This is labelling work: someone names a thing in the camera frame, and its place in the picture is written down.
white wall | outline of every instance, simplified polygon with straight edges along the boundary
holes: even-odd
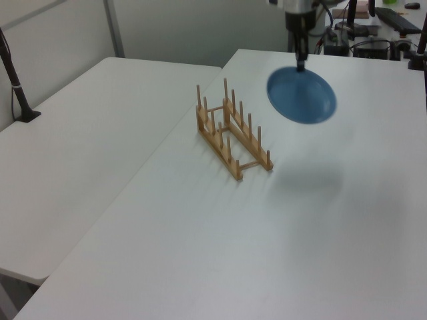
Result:
[[[30,107],[114,56],[102,0],[68,0],[4,34]],[[12,123],[10,90],[0,63],[0,131]]]
[[[284,13],[265,0],[113,3],[127,58],[223,67],[239,48],[287,48]]]

white table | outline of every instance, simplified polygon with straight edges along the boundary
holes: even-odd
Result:
[[[0,133],[0,273],[41,284],[217,67],[108,58]]]
[[[423,74],[310,56],[338,108],[300,125],[266,95],[271,72],[295,64],[239,50],[205,92],[220,105],[228,78],[272,172],[235,181],[190,109],[16,320],[425,319]]]

blue plate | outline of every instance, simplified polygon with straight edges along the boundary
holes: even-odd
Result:
[[[268,79],[267,92],[273,107],[298,123],[323,122],[336,109],[330,85],[308,70],[297,72],[295,67],[285,67],[274,71]]]

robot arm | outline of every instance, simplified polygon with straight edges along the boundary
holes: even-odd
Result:
[[[285,11],[286,29],[292,32],[298,71],[305,70],[308,57],[308,31],[316,26],[318,0],[267,0]]]

keyboard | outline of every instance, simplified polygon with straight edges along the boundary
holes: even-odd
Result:
[[[421,33],[421,29],[397,14],[394,10],[389,8],[375,8],[375,14],[381,21],[394,28],[401,35]]]

